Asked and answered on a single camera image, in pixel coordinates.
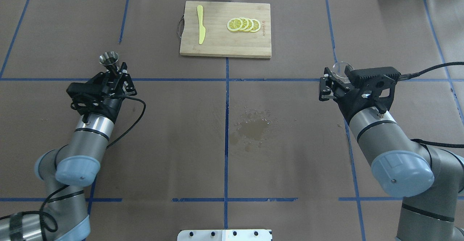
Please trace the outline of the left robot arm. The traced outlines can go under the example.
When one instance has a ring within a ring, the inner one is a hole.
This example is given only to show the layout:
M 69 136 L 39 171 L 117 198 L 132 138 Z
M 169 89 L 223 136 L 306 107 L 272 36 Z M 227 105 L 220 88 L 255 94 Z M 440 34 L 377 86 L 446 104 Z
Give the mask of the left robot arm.
M 47 198 L 35 211 L 1 218 L 2 241 L 82 241 L 91 232 L 83 189 L 94 183 L 124 99 L 137 94 L 127 65 L 103 64 L 85 83 L 66 90 L 80 115 L 68 145 L 43 154 L 35 163 Z

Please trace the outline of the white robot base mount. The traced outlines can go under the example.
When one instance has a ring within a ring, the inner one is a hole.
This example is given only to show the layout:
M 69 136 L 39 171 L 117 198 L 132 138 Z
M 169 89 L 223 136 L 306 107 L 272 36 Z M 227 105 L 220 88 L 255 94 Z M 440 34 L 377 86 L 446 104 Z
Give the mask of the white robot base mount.
M 272 241 L 272 231 L 268 229 L 204 229 L 182 230 L 178 241 Z

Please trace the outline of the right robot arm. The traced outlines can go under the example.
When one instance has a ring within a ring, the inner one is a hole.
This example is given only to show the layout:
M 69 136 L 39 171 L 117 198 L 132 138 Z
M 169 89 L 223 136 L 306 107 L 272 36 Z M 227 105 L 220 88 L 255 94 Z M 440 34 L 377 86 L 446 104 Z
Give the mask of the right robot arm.
M 463 158 L 449 151 L 463 145 L 409 139 L 389 112 L 398 82 L 456 65 L 463 63 L 401 74 L 390 66 L 355 70 L 342 63 L 342 74 L 326 67 L 320 78 L 319 100 L 338 104 L 374 178 L 402 199 L 396 241 L 463 240 L 463 229 L 454 225 Z

